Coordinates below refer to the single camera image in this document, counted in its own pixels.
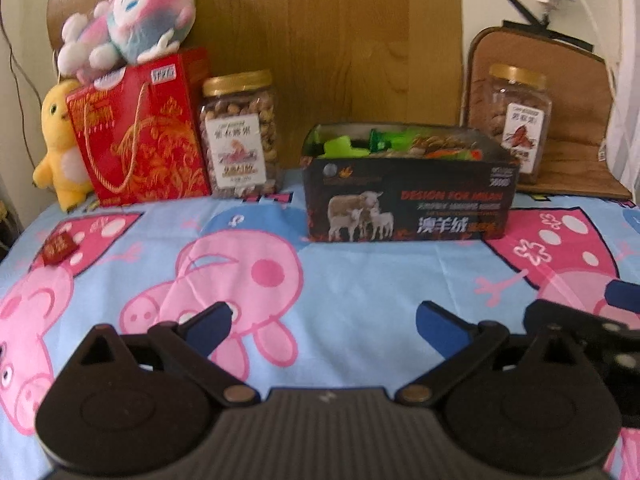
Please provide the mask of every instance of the pig's eye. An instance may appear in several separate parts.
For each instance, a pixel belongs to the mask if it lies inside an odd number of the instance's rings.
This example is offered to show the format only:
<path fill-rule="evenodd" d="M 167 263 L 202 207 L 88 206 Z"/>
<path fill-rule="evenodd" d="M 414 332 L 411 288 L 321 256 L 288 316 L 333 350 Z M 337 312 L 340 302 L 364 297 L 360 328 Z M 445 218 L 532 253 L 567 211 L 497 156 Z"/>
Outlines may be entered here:
<path fill-rule="evenodd" d="M 3 388 L 8 388 L 9 384 L 11 384 L 11 379 L 14 378 L 14 369 L 8 366 L 4 370 L 2 370 L 2 379 L 0 379 L 0 384 L 2 384 Z"/>

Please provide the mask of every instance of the pink pig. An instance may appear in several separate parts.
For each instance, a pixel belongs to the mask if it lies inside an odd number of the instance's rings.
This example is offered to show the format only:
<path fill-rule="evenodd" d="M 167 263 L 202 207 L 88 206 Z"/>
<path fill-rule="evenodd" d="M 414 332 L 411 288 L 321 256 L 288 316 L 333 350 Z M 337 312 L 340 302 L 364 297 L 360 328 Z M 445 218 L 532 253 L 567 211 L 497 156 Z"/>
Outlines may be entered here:
<path fill-rule="evenodd" d="M 0 302 L 0 405 L 23 435 L 53 383 L 42 337 L 65 311 L 74 282 L 62 267 L 32 270 Z"/>
<path fill-rule="evenodd" d="M 580 208 L 512 210 L 504 238 L 486 242 L 514 270 L 501 283 L 478 278 L 477 294 L 489 293 L 488 306 L 503 290 L 525 278 L 538 297 L 640 328 L 640 317 L 607 303 L 607 286 L 618 266 L 591 219 Z"/>
<path fill-rule="evenodd" d="M 207 257 L 225 261 L 193 267 Z M 212 361 L 240 380 L 249 375 L 242 343 L 254 337 L 258 351 L 277 366 L 291 366 L 298 357 L 295 338 L 280 317 L 302 290 L 302 266 L 286 240 L 267 232 L 223 230 L 187 245 L 175 264 L 176 279 L 146 290 L 120 314 L 124 333 L 141 333 L 153 324 L 184 321 L 217 301 L 233 311 L 229 337 L 211 355 Z"/>
<path fill-rule="evenodd" d="M 640 479 L 640 430 L 622 429 L 616 447 L 604 465 L 604 471 L 611 473 L 617 458 L 622 460 L 618 480 Z"/>

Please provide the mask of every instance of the yellow plush toy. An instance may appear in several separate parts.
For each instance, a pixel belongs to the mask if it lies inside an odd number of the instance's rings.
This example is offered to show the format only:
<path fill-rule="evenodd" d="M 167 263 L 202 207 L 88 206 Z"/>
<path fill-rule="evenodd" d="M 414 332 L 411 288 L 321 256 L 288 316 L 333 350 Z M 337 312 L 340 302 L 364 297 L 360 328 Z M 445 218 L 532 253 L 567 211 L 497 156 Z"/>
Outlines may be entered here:
<path fill-rule="evenodd" d="M 63 81 L 44 98 L 41 120 L 47 155 L 33 172 L 33 182 L 39 188 L 53 185 L 65 212 L 84 202 L 94 189 L 66 109 L 66 96 L 79 86 L 75 79 Z"/>

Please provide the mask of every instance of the cardboard box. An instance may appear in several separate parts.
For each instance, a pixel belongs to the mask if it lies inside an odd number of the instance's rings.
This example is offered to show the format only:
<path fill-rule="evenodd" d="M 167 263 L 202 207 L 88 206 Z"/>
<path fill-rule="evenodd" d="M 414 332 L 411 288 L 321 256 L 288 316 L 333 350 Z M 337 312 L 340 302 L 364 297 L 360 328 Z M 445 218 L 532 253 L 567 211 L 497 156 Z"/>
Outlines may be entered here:
<path fill-rule="evenodd" d="M 482 160 L 321 157 L 327 140 L 349 136 L 354 147 L 365 148 L 373 128 L 401 132 L 408 126 L 463 141 L 481 150 Z M 519 163 L 477 130 L 345 123 L 311 130 L 302 168 L 312 241 L 464 240 L 504 235 Z"/>
<path fill-rule="evenodd" d="M 127 66 L 68 96 L 78 146 L 101 206 L 210 194 L 197 133 L 207 77 L 207 53 L 196 48 Z"/>

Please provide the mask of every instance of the black box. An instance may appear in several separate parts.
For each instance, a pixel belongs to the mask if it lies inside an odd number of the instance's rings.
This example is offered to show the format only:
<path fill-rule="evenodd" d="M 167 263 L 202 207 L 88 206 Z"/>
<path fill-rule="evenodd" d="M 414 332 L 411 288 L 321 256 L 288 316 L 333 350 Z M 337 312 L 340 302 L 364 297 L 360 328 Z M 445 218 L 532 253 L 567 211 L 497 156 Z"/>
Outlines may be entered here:
<path fill-rule="evenodd" d="M 409 126 L 464 142 L 481 150 L 482 160 L 321 156 L 328 140 L 348 136 L 354 147 L 366 148 L 372 129 L 402 132 Z M 398 123 L 319 124 L 305 139 L 301 164 L 315 242 L 500 238 L 519 168 L 514 156 L 478 130 Z"/>

